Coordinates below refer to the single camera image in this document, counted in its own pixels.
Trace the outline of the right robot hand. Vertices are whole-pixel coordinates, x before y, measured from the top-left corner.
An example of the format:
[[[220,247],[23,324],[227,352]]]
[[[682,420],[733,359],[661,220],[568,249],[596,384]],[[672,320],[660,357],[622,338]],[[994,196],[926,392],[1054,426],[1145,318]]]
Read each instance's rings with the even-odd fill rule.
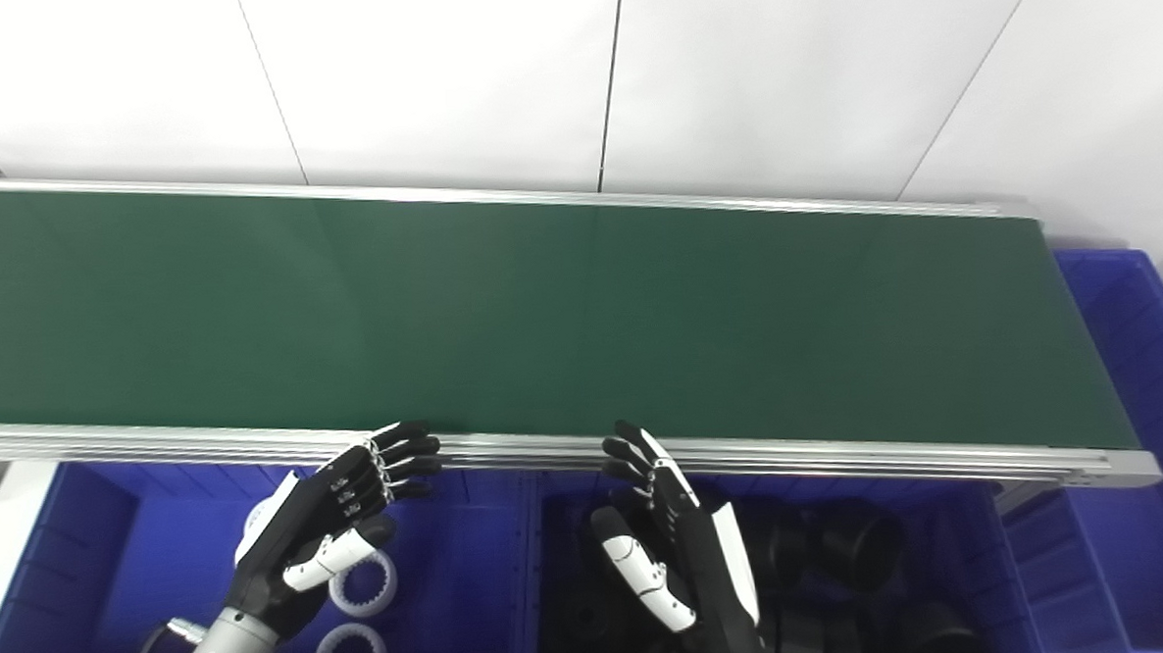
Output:
[[[705,504],[676,457],[636,424],[618,420],[601,450],[602,473],[632,482],[654,541],[615,503],[588,516],[591,530],[638,605],[673,637],[676,653],[768,653],[733,504]]]

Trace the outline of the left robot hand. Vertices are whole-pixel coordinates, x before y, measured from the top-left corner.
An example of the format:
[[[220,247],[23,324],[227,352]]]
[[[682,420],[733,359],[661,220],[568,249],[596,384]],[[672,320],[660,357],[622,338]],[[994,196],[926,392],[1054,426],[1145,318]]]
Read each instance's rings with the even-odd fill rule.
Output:
[[[386,509],[427,497],[426,477],[440,471],[441,440],[424,424],[398,421],[354,440],[311,477],[297,480],[258,534],[247,539],[223,606],[293,639],[328,601],[336,572],[315,562],[324,545],[351,541],[357,565],[388,542],[395,521]]]

